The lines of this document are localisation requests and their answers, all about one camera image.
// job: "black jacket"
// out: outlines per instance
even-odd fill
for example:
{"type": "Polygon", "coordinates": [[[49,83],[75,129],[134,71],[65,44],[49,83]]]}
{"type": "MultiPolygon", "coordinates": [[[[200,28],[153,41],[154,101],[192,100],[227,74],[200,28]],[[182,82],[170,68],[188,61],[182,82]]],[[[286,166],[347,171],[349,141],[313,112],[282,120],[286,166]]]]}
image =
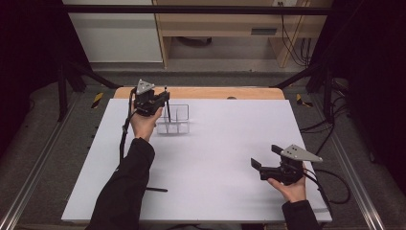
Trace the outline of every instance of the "black jacket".
{"type": "MultiPolygon", "coordinates": [[[[99,194],[86,230],[138,229],[141,204],[149,180],[155,151],[147,141],[134,139],[122,160],[99,194]]],[[[314,230],[319,225],[307,200],[285,203],[283,214],[289,230],[314,230]]]]}

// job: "white table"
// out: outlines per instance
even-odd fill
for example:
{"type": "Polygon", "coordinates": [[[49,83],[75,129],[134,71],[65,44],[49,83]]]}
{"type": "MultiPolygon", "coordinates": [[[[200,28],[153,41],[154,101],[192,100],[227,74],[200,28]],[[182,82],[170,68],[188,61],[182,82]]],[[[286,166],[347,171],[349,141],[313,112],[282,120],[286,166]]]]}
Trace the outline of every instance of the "white table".
{"type": "MultiPolygon", "coordinates": [[[[305,147],[287,100],[181,100],[190,107],[190,133],[153,133],[156,156],[150,169],[140,221],[274,222],[284,221],[282,195],[251,167],[251,157],[263,166],[278,167],[271,145],[305,147]]],[[[119,144],[128,100],[112,99],[71,194],[63,220],[88,222],[96,199],[119,164],[119,144]]],[[[133,136],[126,139],[127,152],[133,136]]],[[[311,164],[305,162],[312,170],[311,164]]],[[[306,181],[307,198],[320,222],[331,215],[317,186],[306,181]]]]}

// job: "person's left hand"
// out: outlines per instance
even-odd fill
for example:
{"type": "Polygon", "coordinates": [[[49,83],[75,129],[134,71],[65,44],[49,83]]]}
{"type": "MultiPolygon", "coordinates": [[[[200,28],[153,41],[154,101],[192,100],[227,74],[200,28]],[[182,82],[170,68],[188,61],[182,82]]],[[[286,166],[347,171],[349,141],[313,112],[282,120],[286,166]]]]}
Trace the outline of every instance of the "person's left hand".
{"type": "Polygon", "coordinates": [[[155,122],[162,115],[162,109],[163,107],[158,108],[158,110],[156,110],[155,112],[155,115],[150,117],[144,117],[137,113],[134,114],[130,121],[132,130],[134,131],[134,138],[141,137],[149,142],[152,131],[156,126],[155,122]]]}

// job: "gray floor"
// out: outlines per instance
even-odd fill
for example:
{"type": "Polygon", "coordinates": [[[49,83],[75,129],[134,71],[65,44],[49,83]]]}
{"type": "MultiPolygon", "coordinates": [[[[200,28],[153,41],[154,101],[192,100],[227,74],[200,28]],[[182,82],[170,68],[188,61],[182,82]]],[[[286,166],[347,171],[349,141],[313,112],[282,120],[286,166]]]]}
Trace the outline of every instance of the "gray floor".
{"type": "MultiPolygon", "coordinates": [[[[293,61],[284,69],[277,68],[275,57],[266,39],[214,39],[207,47],[191,47],[174,41],[167,69],[156,65],[141,64],[95,64],[102,76],[116,83],[133,85],[139,78],[157,85],[190,86],[269,86],[275,85],[303,69],[293,61]]],[[[61,129],[55,144],[49,151],[46,163],[37,176],[34,190],[26,191],[29,197],[23,203],[23,212],[18,213],[15,229],[76,229],[76,225],[60,220],[67,198],[75,186],[87,151],[92,145],[102,114],[113,97],[114,90],[105,88],[85,77],[88,83],[84,93],[69,91],[72,111],[63,127],[56,122],[58,116],[57,85],[50,84],[37,90],[31,96],[33,109],[27,115],[11,143],[7,154],[0,161],[0,217],[4,217],[17,198],[26,178],[35,166],[36,159],[44,155],[43,148],[55,128],[61,129]],[[97,108],[91,108],[97,93],[104,95],[97,108]]],[[[283,90],[291,102],[299,127],[309,127],[324,118],[316,106],[320,103],[320,93],[307,95],[304,85],[307,79],[295,82],[283,90]],[[315,106],[307,107],[296,103],[297,94],[305,102],[315,106]]],[[[327,136],[327,131],[304,133],[304,143],[309,151],[315,152],[327,136]]],[[[340,163],[342,150],[348,156],[365,188],[372,207],[384,224],[369,226],[363,213],[363,200],[352,194],[346,204],[332,204],[333,222],[325,229],[406,229],[406,198],[396,187],[386,168],[371,163],[368,149],[359,136],[356,126],[345,110],[336,118],[334,134],[320,152],[325,162],[314,165],[315,169],[325,169],[346,178],[346,171],[340,163]]],[[[318,173],[319,180],[331,200],[342,200],[346,196],[343,184],[328,174],[318,173]]],[[[283,229],[280,224],[270,225],[271,229],[283,229]]]]}

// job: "white object on desk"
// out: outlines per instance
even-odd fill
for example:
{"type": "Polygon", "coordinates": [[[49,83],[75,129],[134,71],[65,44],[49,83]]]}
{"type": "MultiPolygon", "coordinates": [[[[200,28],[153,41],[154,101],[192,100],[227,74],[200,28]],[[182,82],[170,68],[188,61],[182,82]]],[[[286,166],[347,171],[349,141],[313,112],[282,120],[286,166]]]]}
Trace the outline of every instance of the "white object on desk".
{"type": "MultiPolygon", "coordinates": [[[[251,157],[278,167],[271,145],[305,147],[287,100],[170,100],[190,107],[190,133],[152,134],[155,160],[140,221],[284,221],[282,195],[251,167],[251,157]]],[[[119,164],[128,100],[112,99],[71,194],[63,220],[88,222],[102,187],[119,164]]],[[[133,138],[131,128],[125,153],[133,138]]],[[[306,167],[313,170],[311,164],[306,167]]],[[[317,186],[306,181],[307,198],[319,221],[331,221],[317,186]]]]}

